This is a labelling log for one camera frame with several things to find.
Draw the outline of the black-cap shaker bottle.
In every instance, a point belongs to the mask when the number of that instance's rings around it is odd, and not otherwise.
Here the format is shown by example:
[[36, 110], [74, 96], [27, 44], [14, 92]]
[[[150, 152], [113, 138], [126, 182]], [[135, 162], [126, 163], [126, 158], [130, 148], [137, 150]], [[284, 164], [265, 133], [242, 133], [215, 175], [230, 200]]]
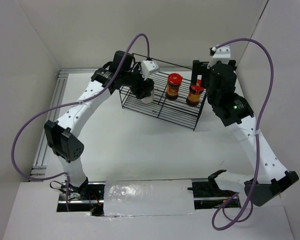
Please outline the black-cap shaker bottle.
[[144, 98], [141, 99], [141, 101], [144, 104], [149, 104], [154, 100], [154, 93], [155, 93], [155, 89], [153, 88], [150, 92], [149, 92], [149, 96], [146, 96]]

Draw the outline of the red-lid sauce jar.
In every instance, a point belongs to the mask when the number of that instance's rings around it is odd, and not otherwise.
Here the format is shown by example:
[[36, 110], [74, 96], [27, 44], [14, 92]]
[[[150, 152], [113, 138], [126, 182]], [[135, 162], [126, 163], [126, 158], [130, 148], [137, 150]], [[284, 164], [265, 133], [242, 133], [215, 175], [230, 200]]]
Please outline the red-lid sauce jar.
[[189, 94], [186, 98], [186, 103], [190, 107], [196, 107], [199, 102], [201, 95], [205, 89], [199, 85], [191, 85], [189, 87]]
[[171, 73], [167, 78], [167, 88], [165, 96], [168, 100], [174, 101], [179, 96], [179, 88], [182, 84], [183, 77], [178, 73]]

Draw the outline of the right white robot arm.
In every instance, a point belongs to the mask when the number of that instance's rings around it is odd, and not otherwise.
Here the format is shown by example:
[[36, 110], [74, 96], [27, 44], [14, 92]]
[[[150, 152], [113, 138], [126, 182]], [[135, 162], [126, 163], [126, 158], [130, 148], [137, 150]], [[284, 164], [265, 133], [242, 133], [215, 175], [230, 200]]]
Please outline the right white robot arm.
[[217, 61], [192, 62], [191, 82], [201, 76], [201, 87], [215, 115], [235, 136], [247, 159], [258, 171], [257, 177], [218, 170], [208, 177], [208, 190], [213, 196], [224, 191], [245, 193], [258, 207], [263, 206], [299, 180], [295, 171], [289, 171], [274, 154], [267, 140], [257, 129], [257, 119], [248, 101], [236, 93], [235, 60], [224, 64]]

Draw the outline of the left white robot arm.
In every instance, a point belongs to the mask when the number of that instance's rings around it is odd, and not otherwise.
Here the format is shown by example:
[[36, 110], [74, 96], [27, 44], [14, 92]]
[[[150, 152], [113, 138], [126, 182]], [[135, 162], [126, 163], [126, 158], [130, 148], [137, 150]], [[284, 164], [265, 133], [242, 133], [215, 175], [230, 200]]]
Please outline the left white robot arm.
[[130, 88], [137, 99], [150, 103], [154, 99], [154, 81], [150, 76], [159, 71], [158, 64], [151, 58], [136, 62], [130, 53], [118, 50], [113, 60], [98, 68], [78, 99], [78, 104], [71, 107], [56, 121], [48, 120], [44, 132], [48, 146], [61, 162], [67, 173], [66, 183], [69, 191], [82, 200], [89, 193], [89, 180], [83, 171], [81, 155], [84, 144], [79, 135], [86, 122], [97, 108], [106, 101], [114, 91], [121, 87]]

